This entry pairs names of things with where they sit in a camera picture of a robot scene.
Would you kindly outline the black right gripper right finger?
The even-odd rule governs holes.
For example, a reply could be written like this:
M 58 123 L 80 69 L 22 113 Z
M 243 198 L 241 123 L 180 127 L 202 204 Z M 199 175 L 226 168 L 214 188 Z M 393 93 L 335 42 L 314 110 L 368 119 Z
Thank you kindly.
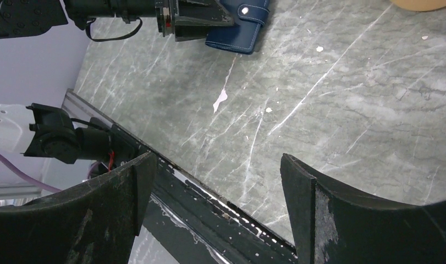
M 287 153 L 280 175 L 299 263 L 446 263 L 446 200 L 388 200 Z

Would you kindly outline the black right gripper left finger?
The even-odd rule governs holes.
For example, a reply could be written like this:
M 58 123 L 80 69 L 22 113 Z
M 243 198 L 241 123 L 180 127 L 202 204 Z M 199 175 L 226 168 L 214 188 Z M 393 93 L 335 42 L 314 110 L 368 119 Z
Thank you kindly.
M 127 263 L 140 234 L 157 157 L 22 206 L 0 207 L 0 263 Z

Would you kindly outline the navy blue card holder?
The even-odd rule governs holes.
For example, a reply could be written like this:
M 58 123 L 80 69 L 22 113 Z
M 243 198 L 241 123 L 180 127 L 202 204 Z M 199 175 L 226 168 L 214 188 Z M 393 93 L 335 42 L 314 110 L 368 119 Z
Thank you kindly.
M 234 19 L 230 27 L 214 27 L 205 39 L 211 48 L 238 53 L 253 54 L 261 28 L 269 16 L 270 0 L 220 1 Z

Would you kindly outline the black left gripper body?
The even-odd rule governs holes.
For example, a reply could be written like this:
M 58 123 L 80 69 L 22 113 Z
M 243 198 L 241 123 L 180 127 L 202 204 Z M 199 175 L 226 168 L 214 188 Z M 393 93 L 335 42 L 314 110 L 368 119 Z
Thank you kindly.
M 142 18 L 156 18 L 158 31 L 167 36 L 174 32 L 174 4 L 170 1 L 64 1 L 68 17 L 80 29 L 91 36 L 91 25 L 97 18 L 120 18 L 126 24 L 139 21 L 138 26 L 126 37 L 132 37 L 143 26 Z

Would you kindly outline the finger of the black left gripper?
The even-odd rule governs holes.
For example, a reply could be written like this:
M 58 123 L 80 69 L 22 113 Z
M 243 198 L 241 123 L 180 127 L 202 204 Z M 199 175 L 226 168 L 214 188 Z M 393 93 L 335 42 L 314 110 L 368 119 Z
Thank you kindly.
M 174 36 L 177 42 L 206 38 L 210 29 L 230 27 L 234 18 L 220 1 L 176 1 Z

